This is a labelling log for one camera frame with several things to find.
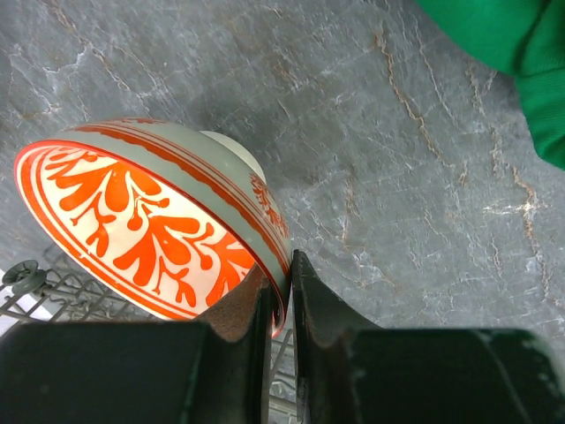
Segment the orange leaf pattern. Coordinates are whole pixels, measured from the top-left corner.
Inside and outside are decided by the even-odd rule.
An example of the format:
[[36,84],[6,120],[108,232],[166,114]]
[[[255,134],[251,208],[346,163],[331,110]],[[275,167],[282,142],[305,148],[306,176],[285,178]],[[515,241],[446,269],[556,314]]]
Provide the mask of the orange leaf pattern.
[[80,148],[46,156],[43,191],[76,243],[160,304],[202,312],[254,264],[233,235],[147,173]]

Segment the wire rack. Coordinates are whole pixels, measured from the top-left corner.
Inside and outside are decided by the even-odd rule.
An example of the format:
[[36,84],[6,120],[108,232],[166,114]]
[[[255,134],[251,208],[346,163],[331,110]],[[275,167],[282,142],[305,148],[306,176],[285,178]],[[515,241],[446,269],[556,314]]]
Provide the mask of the wire rack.
[[[2,332],[22,322],[159,321],[104,284],[93,279],[58,246],[46,249],[41,259],[46,275],[31,293],[19,293],[0,284]],[[295,403],[292,313],[272,343],[269,373],[269,424],[297,424]]]

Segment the stone surface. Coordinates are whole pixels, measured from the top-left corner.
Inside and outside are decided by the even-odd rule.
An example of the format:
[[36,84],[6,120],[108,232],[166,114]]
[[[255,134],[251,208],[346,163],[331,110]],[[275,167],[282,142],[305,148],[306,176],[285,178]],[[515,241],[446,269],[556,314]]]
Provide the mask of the stone surface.
[[13,0],[0,12],[0,268],[49,245],[27,143],[166,118],[240,140],[294,246],[381,326],[516,326],[565,353],[565,173],[513,83],[412,1]]

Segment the green fabric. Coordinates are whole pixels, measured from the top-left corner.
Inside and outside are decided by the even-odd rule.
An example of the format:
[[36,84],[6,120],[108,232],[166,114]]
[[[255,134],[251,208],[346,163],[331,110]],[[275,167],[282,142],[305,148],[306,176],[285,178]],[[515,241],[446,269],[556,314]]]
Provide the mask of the green fabric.
[[565,170],[565,0],[418,0],[470,55],[516,78],[538,155]]

